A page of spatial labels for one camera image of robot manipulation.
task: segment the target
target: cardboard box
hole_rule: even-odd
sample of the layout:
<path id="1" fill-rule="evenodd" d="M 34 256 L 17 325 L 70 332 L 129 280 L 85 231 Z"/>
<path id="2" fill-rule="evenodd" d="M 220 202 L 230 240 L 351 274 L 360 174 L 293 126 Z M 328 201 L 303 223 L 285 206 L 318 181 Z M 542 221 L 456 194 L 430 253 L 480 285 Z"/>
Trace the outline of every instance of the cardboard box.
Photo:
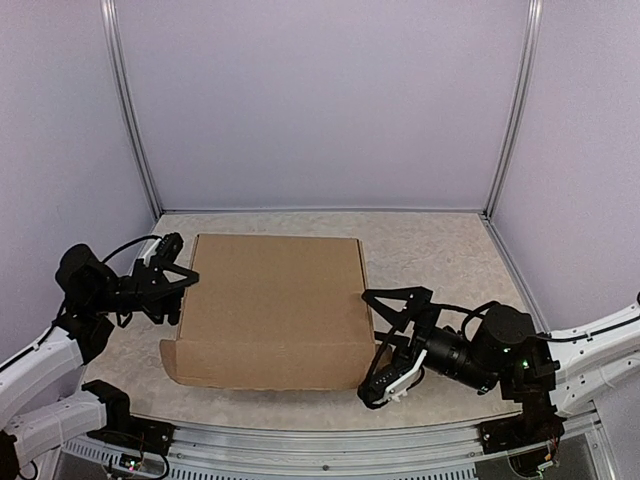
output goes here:
<path id="1" fill-rule="evenodd" d="M 183 385 L 346 390 L 375 353 L 362 246 L 351 238 L 204 235 L 177 339 L 162 340 Z"/>

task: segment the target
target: beige surface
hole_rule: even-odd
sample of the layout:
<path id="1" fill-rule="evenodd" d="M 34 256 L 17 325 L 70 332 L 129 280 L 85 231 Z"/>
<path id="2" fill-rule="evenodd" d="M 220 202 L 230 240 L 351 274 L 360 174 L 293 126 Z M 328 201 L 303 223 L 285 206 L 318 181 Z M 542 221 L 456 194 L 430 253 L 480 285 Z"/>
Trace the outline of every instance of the beige surface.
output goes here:
<path id="1" fill-rule="evenodd" d="M 363 241 L 371 288 L 424 285 L 434 302 L 476 307 L 489 300 L 523 309 L 516 289 L 479 218 L 440 213 L 243 213 L 166 215 L 156 233 L 185 239 L 186 265 L 197 233 L 267 233 L 357 237 Z M 459 326 L 444 314 L 439 325 Z M 376 328 L 388 325 L 378 318 Z M 85 381 L 100 378 L 126 391 L 134 414 L 207 425 L 287 430 L 360 430 L 433 425 L 516 411 L 499 389 L 478 397 L 432 372 L 400 403 L 367 410 L 355 392 L 241 392 L 185 387 L 162 368 L 158 344 L 175 327 L 136 315 L 116 329 Z"/>

